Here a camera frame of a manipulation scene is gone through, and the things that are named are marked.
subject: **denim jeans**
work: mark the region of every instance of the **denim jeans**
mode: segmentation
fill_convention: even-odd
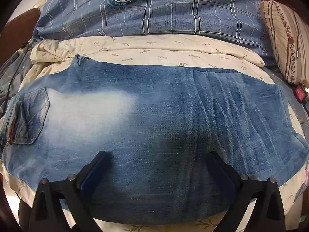
[[[308,157],[275,84],[235,70],[123,66],[79,55],[10,101],[0,138],[8,172],[33,190],[41,178],[65,179],[108,151],[111,165],[86,206],[95,218],[126,224],[224,211],[229,203],[205,164],[210,151],[238,173],[273,176],[279,185]]]

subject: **cream bedsheet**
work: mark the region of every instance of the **cream bedsheet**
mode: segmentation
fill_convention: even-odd
[[[31,60],[36,61],[36,63],[25,76],[20,89],[39,77],[65,70],[69,67],[76,54],[100,62],[123,65],[168,65],[235,69],[248,76],[273,84],[271,78],[261,69],[264,66],[263,60],[249,49],[203,36],[170,34],[114,38],[93,36],[62,42],[56,40],[41,41],[32,50]],[[304,136],[291,107],[289,107],[289,112],[294,129]],[[297,191],[307,179],[305,166],[279,188],[285,214],[290,210]],[[29,205],[32,205],[34,191],[21,180],[10,176],[5,167],[3,167],[3,173],[10,187]],[[237,231],[242,231],[245,228],[254,204],[255,202],[252,202],[249,205]],[[72,226],[75,222],[70,213],[65,211],[65,214]],[[211,232],[223,216],[224,212],[189,223],[152,226],[125,225],[100,220],[96,220],[96,222],[104,232]]]

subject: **jeans back pocket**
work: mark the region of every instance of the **jeans back pocket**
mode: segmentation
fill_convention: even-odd
[[[16,96],[18,99],[13,106],[7,128],[7,142],[32,144],[43,128],[49,99],[45,88]]]

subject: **red label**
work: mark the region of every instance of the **red label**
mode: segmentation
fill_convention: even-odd
[[[301,86],[298,86],[295,90],[296,96],[300,101],[303,101],[306,98],[306,94]]]

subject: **striped pillowcase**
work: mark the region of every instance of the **striped pillowcase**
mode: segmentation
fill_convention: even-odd
[[[260,11],[281,73],[288,83],[308,88],[309,26],[292,9],[275,1],[262,1]]]

